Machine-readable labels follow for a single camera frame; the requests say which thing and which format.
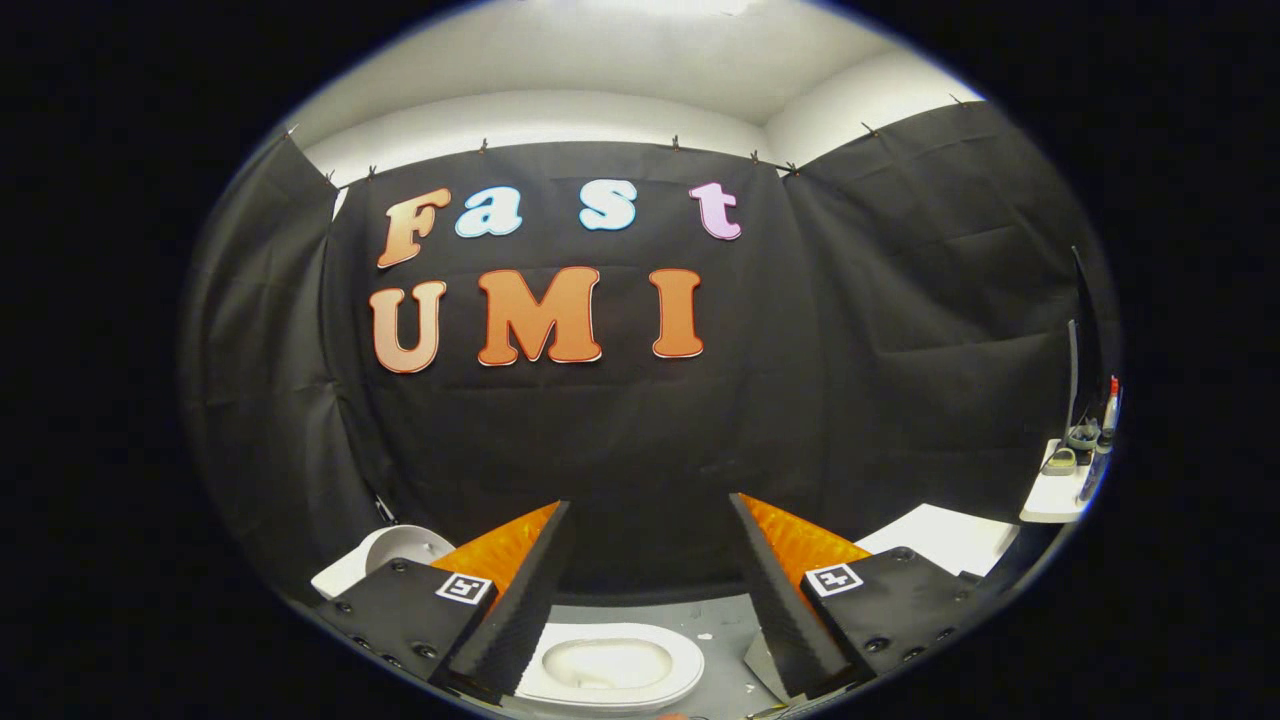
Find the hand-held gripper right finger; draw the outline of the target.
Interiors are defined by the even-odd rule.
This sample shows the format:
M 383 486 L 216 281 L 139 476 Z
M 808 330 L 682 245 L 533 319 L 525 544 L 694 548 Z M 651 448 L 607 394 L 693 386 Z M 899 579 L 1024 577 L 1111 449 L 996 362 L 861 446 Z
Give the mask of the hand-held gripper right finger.
M 896 673 L 974 623 L 980 582 L 906 546 L 870 553 L 742 493 L 733 550 L 787 697 L 815 698 Z

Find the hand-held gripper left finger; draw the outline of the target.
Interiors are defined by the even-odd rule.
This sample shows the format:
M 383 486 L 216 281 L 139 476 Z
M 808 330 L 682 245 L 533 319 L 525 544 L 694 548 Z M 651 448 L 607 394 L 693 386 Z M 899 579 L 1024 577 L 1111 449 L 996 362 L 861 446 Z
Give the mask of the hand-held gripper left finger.
M 561 500 L 434 562 L 393 555 L 315 614 L 417 682 L 500 701 L 532 659 L 572 547 Z

